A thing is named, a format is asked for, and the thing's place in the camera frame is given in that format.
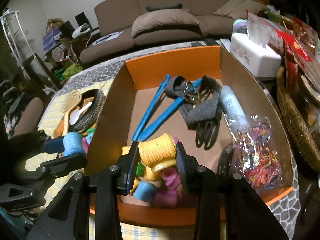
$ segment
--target orange cardboard flap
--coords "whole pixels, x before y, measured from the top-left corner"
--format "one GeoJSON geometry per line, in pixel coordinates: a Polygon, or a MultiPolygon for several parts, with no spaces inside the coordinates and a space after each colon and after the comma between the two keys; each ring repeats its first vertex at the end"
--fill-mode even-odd
{"type": "Polygon", "coordinates": [[[128,60],[126,66],[136,90],[158,87],[165,75],[196,80],[220,78],[220,46],[176,49],[128,60]]]}

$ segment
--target blue spool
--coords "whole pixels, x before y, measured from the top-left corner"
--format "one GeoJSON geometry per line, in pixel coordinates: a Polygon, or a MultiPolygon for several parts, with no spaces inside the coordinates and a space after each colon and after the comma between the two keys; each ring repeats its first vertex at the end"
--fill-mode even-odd
{"type": "Polygon", "coordinates": [[[74,153],[86,154],[82,147],[82,137],[76,132],[70,132],[63,138],[64,154],[68,156],[74,153]]]}
{"type": "Polygon", "coordinates": [[[132,195],[138,200],[153,202],[157,191],[158,188],[153,184],[145,181],[140,181],[132,195]]]}

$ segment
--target pink hair roller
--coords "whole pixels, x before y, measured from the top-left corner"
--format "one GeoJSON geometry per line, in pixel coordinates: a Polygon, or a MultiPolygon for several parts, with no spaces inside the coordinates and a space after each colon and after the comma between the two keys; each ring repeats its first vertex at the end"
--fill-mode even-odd
{"type": "Polygon", "coordinates": [[[179,139],[178,139],[177,136],[173,136],[173,137],[172,137],[172,140],[173,140],[173,143],[174,143],[174,144],[176,144],[176,143],[179,142],[179,139]]]}
{"type": "Polygon", "coordinates": [[[167,192],[157,192],[154,204],[160,207],[176,208],[178,203],[178,192],[176,190],[167,192]]]}
{"type": "Polygon", "coordinates": [[[169,167],[162,171],[162,179],[167,185],[169,191],[176,190],[180,185],[180,177],[175,168],[169,167]]]}
{"type": "Polygon", "coordinates": [[[87,139],[85,137],[82,138],[82,148],[88,153],[89,144],[87,143],[87,139]]]}

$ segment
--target light blue bottle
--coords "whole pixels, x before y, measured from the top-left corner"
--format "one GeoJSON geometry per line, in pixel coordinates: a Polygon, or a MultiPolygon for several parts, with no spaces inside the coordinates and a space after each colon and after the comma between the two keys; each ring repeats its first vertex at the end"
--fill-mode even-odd
{"type": "Polygon", "coordinates": [[[221,88],[219,101],[222,103],[224,113],[227,115],[228,119],[236,120],[241,126],[248,125],[247,119],[244,117],[245,113],[229,86],[223,86],[221,88]]]}

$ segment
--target woven basket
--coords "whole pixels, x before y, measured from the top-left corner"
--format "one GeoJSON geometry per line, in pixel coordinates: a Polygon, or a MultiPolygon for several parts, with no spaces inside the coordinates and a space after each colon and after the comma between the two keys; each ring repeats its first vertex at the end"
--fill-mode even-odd
{"type": "Polygon", "coordinates": [[[284,67],[280,67],[276,76],[278,86],[277,99],[282,117],[284,119],[284,124],[292,141],[300,151],[302,158],[312,169],[320,172],[320,152],[313,137],[308,132],[308,127],[298,108],[285,88],[284,75],[284,67]]]}

